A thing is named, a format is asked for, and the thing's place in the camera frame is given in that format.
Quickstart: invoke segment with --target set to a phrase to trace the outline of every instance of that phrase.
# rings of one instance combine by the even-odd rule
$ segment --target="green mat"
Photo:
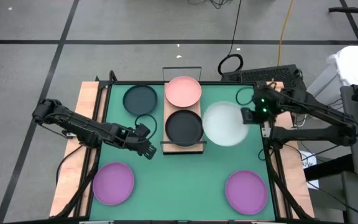
[[[134,127],[135,116],[122,105],[124,93],[132,85],[113,85],[107,122]],[[262,149],[259,126],[249,129],[247,138],[233,147],[221,147],[205,135],[207,146],[203,154],[163,155],[160,141],[163,135],[163,85],[151,85],[157,92],[158,103],[152,116],[158,130],[151,139],[157,152],[152,160],[136,152],[102,146],[99,169],[110,162],[123,162],[134,172],[135,187],[122,204],[107,206],[93,197],[90,220],[274,220],[269,191],[265,208],[256,215],[243,215],[227,202],[224,187],[227,179],[237,170],[252,170],[263,178],[269,190],[269,178],[264,161],[258,159]],[[203,85],[201,113],[219,101],[235,102],[237,85]],[[241,101],[248,101],[253,90],[241,91]],[[139,119],[150,130],[151,118]]]

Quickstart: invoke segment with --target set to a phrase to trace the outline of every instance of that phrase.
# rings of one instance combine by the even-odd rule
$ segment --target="cable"
[[[78,148],[76,148],[74,151],[72,151],[71,153],[69,153],[67,156],[65,156],[62,161],[60,161],[59,166],[57,166],[57,170],[56,170],[56,185],[57,182],[59,180],[59,173],[60,173],[60,168],[63,165],[63,163],[66,161],[67,158],[69,158],[70,156],[72,156],[74,153],[78,152],[78,150],[80,150],[83,146],[79,146]]]
[[[266,159],[262,159],[262,158],[260,157],[260,153],[263,152],[263,150],[264,150],[264,149],[261,149],[261,150],[259,151],[259,153],[258,153],[258,159],[261,160],[261,161],[266,161]],[[271,157],[273,153],[274,153],[274,151],[272,151],[268,156]]]
[[[312,153],[304,144],[303,144],[303,141],[300,141],[301,142],[301,145],[310,153]],[[325,161],[322,161],[321,159],[317,158],[316,156],[316,159],[320,162],[325,162]]]
[[[305,125],[305,122],[306,122],[306,116],[307,116],[307,114],[305,114],[305,117],[303,118],[303,122],[302,122],[301,125],[297,125],[296,122],[295,122],[295,124],[293,124],[294,127],[296,127],[296,128],[303,127],[303,125]],[[296,114],[296,116],[295,116],[295,121],[298,121],[298,114]]]
[[[206,2],[206,0],[197,0],[197,1],[187,0],[187,3],[188,3],[188,4],[191,4],[191,5],[194,5],[194,6],[199,5],[199,4],[202,4],[202,3],[204,3],[204,2]]]
[[[57,135],[59,135],[59,136],[65,138],[65,139],[69,139],[69,137],[65,136],[64,134],[60,134],[59,132],[54,131],[54,130],[52,130],[52,129],[50,129],[50,128],[47,128],[47,127],[45,127],[45,126],[43,126],[43,125],[41,125],[41,124],[40,124],[39,126],[41,126],[41,127],[45,128],[46,130],[51,131],[51,132],[53,132],[53,133],[55,133],[55,134],[57,134]]]
[[[293,147],[293,146],[290,146],[290,145],[288,145],[288,144],[284,144],[284,146],[288,146],[288,147],[294,149],[297,153],[299,153],[301,159],[303,158],[302,156],[305,156],[303,153],[301,153],[297,148],[295,148],[295,147]],[[261,150],[259,151],[259,153],[258,153],[258,159],[261,160],[261,161],[266,161],[266,159],[262,159],[262,158],[260,157],[260,153],[261,153],[263,150],[264,150],[264,149],[261,149]]]
[[[302,122],[302,121],[307,121],[307,120],[309,120],[311,118],[311,116],[310,115],[307,115],[306,117],[305,117],[305,119],[302,119],[302,120],[300,120],[300,121],[298,121],[298,120],[296,120],[295,122],[294,122],[294,124],[296,124],[296,123],[298,123],[298,122]]]
[[[211,2],[211,4],[215,7],[215,9],[220,9],[220,8],[222,8],[222,6],[224,5],[224,4],[226,4],[229,0],[218,0],[218,2],[215,2],[215,1],[213,1],[213,0],[209,0],[210,2]],[[197,1],[195,1],[195,0],[187,0],[187,3],[188,4],[191,4],[191,5],[194,5],[194,6],[197,6],[197,5],[199,5],[199,4],[202,4],[202,3],[204,3],[204,2],[206,2],[206,0],[197,0]]]
[[[334,106],[339,106],[339,105],[342,105],[342,103],[337,103],[337,104],[335,104],[335,105],[330,105],[330,107],[332,108],[332,109],[335,109],[335,108],[333,108]]]
[[[281,45],[282,45],[282,42],[283,42],[283,36],[284,36],[285,27],[287,26],[288,18],[290,17],[290,13],[291,13],[291,9],[292,9],[293,2],[294,2],[294,0],[291,0],[290,8],[288,9],[287,16],[285,17],[283,30],[281,31],[280,43],[279,43],[279,45],[278,45],[278,60],[277,60],[277,66],[280,65],[280,60],[281,60]]]
[[[240,65],[239,65],[239,67],[238,67],[237,69],[234,70],[234,72],[241,71],[242,66],[244,65],[244,60],[242,59],[241,55],[239,55],[239,54],[231,54],[231,50],[232,50],[232,48],[233,48],[233,43],[234,43],[234,37],[236,36],[237,23],[238,23],[238,20],[239,20],[241,2],[242,2],[242,0],[240,0],[239,8],[238,8],[238,10],[237,10],[236,24],[235,24],[235,26],[234,26],[233,38],[231,39],[230,51],[229,51],[228,55],[227,55],[224,59],[222,59],[221,62],[219,63],[219,65],[218,65],[218,73],[219,73],[220,75],[223,75],[223,73],[222,73],[222,64],[223,64],[227,59],[229,59],[229,58],[231,58],[231,57],[236,57],[236,58],[238,58],[238,59],[240,60]]]
[[[150,135],[149,138],[147,138],[146,140],[137,142],[137,143],[143,143],[143,142],[149,141],[149,140],[154,136],[154,134],[157,132],[157,120],[155,120],[155,118],[154,118],[153,116],[149,115],[149,114],[141,114],[141,115],[139,115],[139,116],[135,119],[135,127],[138,125],[138,124],[137,124],[137,120],[138,120],[139,118],[143,117],[143,116],[149,116],[149,117],[151,117],[151,118],[154,120],[155,128],[154,128],[154,131],[153,131],[153,133]]]
[[[222,1],[218,1],[218,2],[214,2],[213,0],[209,0],[209,1],[211,1],[211,3],[212,3],[212,5],[215,7],[215,9],[220,9],[220,8],[222,8],[222,6],[224,5],[224,4],[226,4],[229,0],[226,0],[226,1],[224,1],[224,0],[222,0]]]
[[[320,191],[322,191],[323,193],[325,193],[326,195],[328,195],[328,196],[332,197],[333,199],[337,200],[339,203],[341,203],[341,204],[342,204],[343,206],[345,206],[346,208],[349,208],[349,209],[351,209],[351,210],[353,210],[353,211],[355,211],[355,212],[358,213],[358,210],[357,210],[357,209],[355,209],[355,208],[353,208],[352,206],[350,206],[350,205],[344,203],[343,201],[339,200],[337,197],[333,196],[331,193],[328,193],[327,191],[325,191],[325,190],[323,190],[323,189],[321,189],[321,188],[318,188],[317,186],[315,186],[314,184],[312,184],[312,183],[310,183],[310,182],[308,182],[308,183],[309,183],[310,185],[312,185],[313,187],[315,187],[317,190],[320,190]]]
[[[308,156],[308,157],[302,159],[302,161],[304,161],[304,160],[306,160],[306,159],[308,159],[308,158],[310,158],[310,157],[317,156],[317,155],[320,155],[321,153],[324,153],[324,152],[330,151],[330,150],[332,150],[332,149],[335,149],[335,148],[338,147],[338,146],[339,146],[339,145],[336,145],[336,146],[333,146],[333,147],[329,147],[328,149],[325,149],[325,150],[323,150],[323,151],[321,151],[321,152],[317,152],[316,154],[313,154],[313,155],[311,155],[311,156]]]
[[[237,93],[236,93],[236,102],[237,102],[238,105],[246,106],[246,105],[252,103],[252,98],[251,98],[247,103],[240,103],[240,102],[239,102],[239,99],[238,99],[239,93],[240,93],[242,90],[245,90],[245,89],[248,89],[248,88],[253,88],[253,87],[251,87],[251,86],[246,86],[246,87],[240,88],[240,89],[237,91]]]
[[[333,104],[335,104],[336,102],[338,102],[339,100],[342,100],[342,98],[337,99],[336,101],[334,101],[334,103],[330,103],[330,104],[328,104],[327,106],[333,105]]]

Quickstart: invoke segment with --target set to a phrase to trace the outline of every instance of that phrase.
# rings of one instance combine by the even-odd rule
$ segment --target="metal frame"
[[[99,91],[100,91],[101,88],[104,88],[106,85],[109,88],[107,94],[108,94],[108,96],[110,96],[111,88],[112,88],[113,85],[164,85],[165,83],[168,83],[168,82],[169,81],[117,81],[116,79],[112,80],[112,81],[100,81],[98,95],[99,94],[101,95],[101,93],[99,93]],[[260,83],[256,83],[256,82],[237,83],[237,82],[221,82],[221,81],[212,81],[212,82],[211,81],[206,81],[206,82],[200,81],[200,84],[201,85],[251,85],[251,86],[255,87],[258,84],[265,84],[265,82],[260,82]],[[106,117],[107,117],[107,110],[108,110],[108,104],[109,104],[108,98],[106,96],[106,101],[104,102],[104,109],[105,110],[104,110],[103,117],[102,117],[103,121],[105,121]],[[269,157],[269,151],[264,150],[264,152],[265,152],[266,158],[268,158]],[[96,153],[97,153],[96,156],[100,156],[99,155],[100,150],[98,150]],[[280,152],[279,151],[275,152],[275,158],[276,158],[276,164],[277,164],[278,173],[279,173],[279,176],[281,178],[281,181],[286,185],[285,175],[284,175],[282,163],[281,163],[281,160],[280,160],[281,157],[280,157]],[[270,176],[269,173],[268,173],[268,179],[269,179],[270,191],[272,193],[273,211],[274,211],[275,218],[278,219],[278,218],[280,218],[280,209],[278,207],[278,202],[277,202],[277,200],[278,200],[277,199],[277,192],[276,192],[275,183],[274,183],[274,181],[273,181],[273,179],[272,179],[272,177]],[[92,198],[93,198],[93,194],[91,192],[90,195],[89,195],[89,198],[88,198],[86,216],[90,215],[90,210],[91,210],[91,206],[92,206],[92,204],[90,202],[91,202]],[[291,209],[290,209],[290,205],[287,202],[287,200],[285,200],[285,199],[284,199],[284,204],[285,204],[286,216],[292,218],[292,212],[291,212]]]

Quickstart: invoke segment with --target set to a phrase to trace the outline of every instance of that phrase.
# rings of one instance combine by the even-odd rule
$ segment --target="table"
[[[353,94],[353,87],[341,87],[341,98],[344,112],[352,115],[358,122],[358,102],[352,100]],[[358,174],[358,137],[357,142],[351,145],[351,151],[352,153],[346,156],[305,169],[306,179],[318,179],[329,175],[340,174],[342,171],[352,171]]]
[[[97,87],[98,82],[84,82],[82,84],[77,107],[75,110],[77,113],[81,113],[87,117],[92,117]],[[102,92],[101,102],[104,102],[105,96],[106,90]],[[103,113],[102,111],[103,107],[101,106],[98,111],[99,121],[101,121],[101,115]],[[291,127],[292,121],[290,114],[281,114],[277,119],[277,125],[288,128]],[[77,143],[78,142],[74,139],[69,140],[65,155],[74,150],[74,148],[77,146]],[[289,142],[288,144],[297,147],[295,142]],[[305,211],[309,215],[313,216],[313,209],[311,206],[299,154],[294,149],[286,146],[281,150],[280,154],[282,157],[287,188],[295,197],[297,202],[305,209]],[[55,215],[58,213],[67,203],[67,201],[69,201],[76,188],[78,187],[84,156],[84,152],[78,152],[74,156],[67,159],[66,163],[63,164],[50,215]],[[80,215],[86,214],[86,203],[88,202],[88,197],[89,190],[87,190],[83,195]],[[278,192],[277,198],[278,207],[280,210],[279,215],[281,217],[285,217],[285,206],[280,192]]]

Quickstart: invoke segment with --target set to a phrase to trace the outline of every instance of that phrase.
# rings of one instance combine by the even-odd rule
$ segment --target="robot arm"
[[[58,100],[41,100],[32,117],[39,125],[57,124],[76,134],[80,144],[99,147],[102,142],[119,149],[136,151],[138,155],[153,158],[156,148],[146,138],[150,130],[143,124],[135,129],[114,123],[99,123],[78,113],[70,111]]]
[[[342,146],[350,146],[356,142],[358,124],[354,119],[319,103],[306,91],[283,89],[277,92],[271,86],[263,86],[255,89],[252,101],[255,104],[255,111],[241,108],[244,124],[262,124],[275,120],[276,116],[284,111],[310,114],[331,124],[323,129],[264,129],[264,135],[269,136],[270,143],[275,146],[282,147],[288,141],[330,141]]]

